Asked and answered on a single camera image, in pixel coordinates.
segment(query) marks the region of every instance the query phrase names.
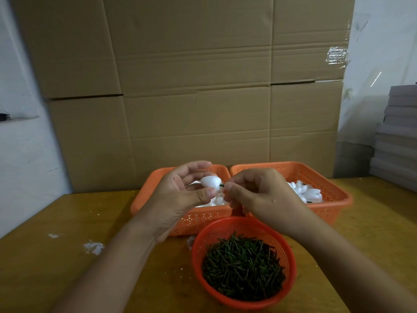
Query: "yellow tabletop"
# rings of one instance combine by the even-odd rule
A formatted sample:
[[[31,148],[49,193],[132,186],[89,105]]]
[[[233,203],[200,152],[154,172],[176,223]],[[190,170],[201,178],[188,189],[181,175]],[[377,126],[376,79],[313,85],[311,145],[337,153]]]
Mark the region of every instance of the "yellow tabletop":
[[[352,194],[336,229],[417,292],[417,194],[374,177],[338,179]],[[0,312],[45,312],[130,218],[137,191],[68,194],[0,240]],[[206,293],[194,276],[187,237],[156,246],[126,312],[234,312]],[[267,312],[348,312],[313,258],[288,239],[298,277]]]

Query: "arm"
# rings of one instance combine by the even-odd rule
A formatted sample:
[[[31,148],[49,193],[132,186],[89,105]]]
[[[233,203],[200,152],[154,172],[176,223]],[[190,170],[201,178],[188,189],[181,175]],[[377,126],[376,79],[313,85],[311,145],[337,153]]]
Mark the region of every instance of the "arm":
[[[117,233],[95,264],[55,305],[53,313],[123,312],[155,244],[169,235],[190,209],[216,196],[213,188],[191,184],[208,171],[208,161],[175,168],[160,181],[138,213]]]
[[[242,204],[300,243],[352,312],[417,312],[416,297],[316,216],[275,169],[242,171],[225,191],[232,207]]]

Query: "person's left hand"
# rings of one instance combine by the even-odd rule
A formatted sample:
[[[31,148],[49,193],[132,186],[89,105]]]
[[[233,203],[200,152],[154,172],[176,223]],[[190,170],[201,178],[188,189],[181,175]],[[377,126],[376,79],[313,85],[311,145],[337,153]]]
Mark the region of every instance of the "person's left hand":
[[[203,177],[215,176],[209,171],[199,171],[210,166],[209,161],[192,161],[167,173],[133,219],[149,228],[156,242],[164,241],[187,211],[209,203],[216,196],[214,188],[191,184]]]

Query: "black object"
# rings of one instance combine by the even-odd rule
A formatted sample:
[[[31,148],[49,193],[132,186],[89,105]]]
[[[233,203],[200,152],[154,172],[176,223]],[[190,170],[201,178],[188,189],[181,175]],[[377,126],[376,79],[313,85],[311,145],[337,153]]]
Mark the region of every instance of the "black object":
[[[10,120],[10,114],[0,113],[0,122]]]
[[[275,247],[257,238],[236,236],[218,239],[208,247],[203,277],[221,294],[240,301],[260,301],[282,289],[284,267]]]

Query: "forearm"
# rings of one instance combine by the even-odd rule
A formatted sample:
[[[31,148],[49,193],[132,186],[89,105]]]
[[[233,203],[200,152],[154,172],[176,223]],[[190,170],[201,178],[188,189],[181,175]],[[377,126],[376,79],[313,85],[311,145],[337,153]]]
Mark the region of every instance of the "forearm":
[[[351,312],[416,312],[415,296],[331,226],[309,216],[299,243],[314,257]]]
[[[123,312],[155,246],[153,236],[140,226],[132,223],[124,226],[52,312]]]

